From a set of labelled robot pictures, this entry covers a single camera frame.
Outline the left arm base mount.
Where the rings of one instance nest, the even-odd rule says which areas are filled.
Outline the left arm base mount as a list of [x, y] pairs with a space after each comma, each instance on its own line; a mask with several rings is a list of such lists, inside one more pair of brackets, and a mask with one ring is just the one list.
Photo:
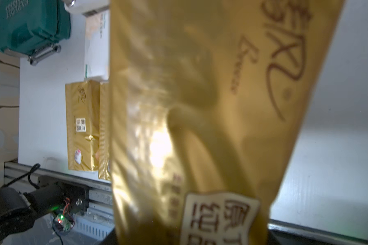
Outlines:
[[72, 213], [86, 212], [89, 207], [89, 187], [74, 181], [62, 180], [52, 176], [38, 177], [39, 187], [59, 185], [63, 190], [63, 197], [70, 200], [70, 211]]

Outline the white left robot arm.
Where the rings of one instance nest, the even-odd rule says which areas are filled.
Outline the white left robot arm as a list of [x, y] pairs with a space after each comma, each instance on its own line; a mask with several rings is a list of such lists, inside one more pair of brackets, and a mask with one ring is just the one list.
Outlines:
[[11, 187], [0, 188], [0, 243], [9, 235], [30, 230], [37, 219], [63, 202], [64, 188], [57, 183], [24, 194]]

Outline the gold tissue pack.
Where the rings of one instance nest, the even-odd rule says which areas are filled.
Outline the gold tissue pack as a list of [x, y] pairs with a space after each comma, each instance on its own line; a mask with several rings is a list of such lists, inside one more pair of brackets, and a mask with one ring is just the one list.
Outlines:
[[344, 1], [112, 1], [120, 245], [265, 245]]
[[109, 83], [102, 82], [100, 86], [100, 141], [99, 141], [99, 170], [98, 178], [111, 181], [110, 153], [109, 153]]
[[101, 83], [93, 80], [65, 85], [69, 170], [98, 170], [100, 88]]

